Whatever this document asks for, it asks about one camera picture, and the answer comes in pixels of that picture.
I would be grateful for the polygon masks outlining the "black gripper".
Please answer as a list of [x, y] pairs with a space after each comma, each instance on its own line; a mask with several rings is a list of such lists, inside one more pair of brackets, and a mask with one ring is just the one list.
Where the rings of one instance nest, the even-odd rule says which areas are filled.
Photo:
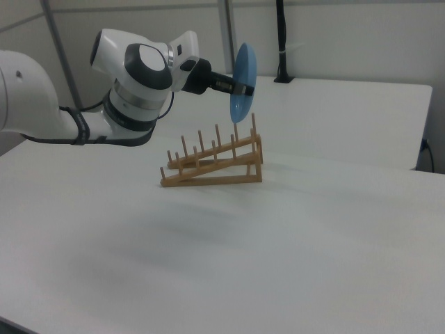
[[203, 94], [207, 88], [234, 95], [253, 96], [254, 87], [212, 71], [208, 60], [201, 58], [191, 70], [184, 87], [187, 93]]

